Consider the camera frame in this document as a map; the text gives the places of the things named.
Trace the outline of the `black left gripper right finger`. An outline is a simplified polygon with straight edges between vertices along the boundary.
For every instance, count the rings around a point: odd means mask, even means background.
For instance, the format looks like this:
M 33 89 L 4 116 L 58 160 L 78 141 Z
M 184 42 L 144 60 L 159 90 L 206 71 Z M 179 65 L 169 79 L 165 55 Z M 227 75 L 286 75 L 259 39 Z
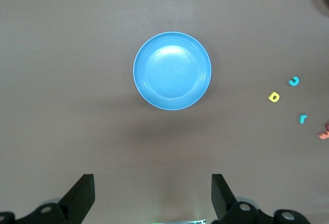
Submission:
M 238 201 L 221 174 L 212 175 L 211 201 L 217 216 L 213 223 L 309 223 L 293 210 L 279 209 L 269 216 L 251 203 Z

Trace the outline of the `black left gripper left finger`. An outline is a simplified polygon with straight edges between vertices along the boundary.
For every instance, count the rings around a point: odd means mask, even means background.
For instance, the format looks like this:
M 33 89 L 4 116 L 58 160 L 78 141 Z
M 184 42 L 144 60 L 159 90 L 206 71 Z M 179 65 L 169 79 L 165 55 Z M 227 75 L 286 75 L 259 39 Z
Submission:
M 1 212 L 1 223 L 82 223 L 94 202 L 94 175 L 84 174 L 59 202 L 41 205 L 20 219 L 12 212 Z

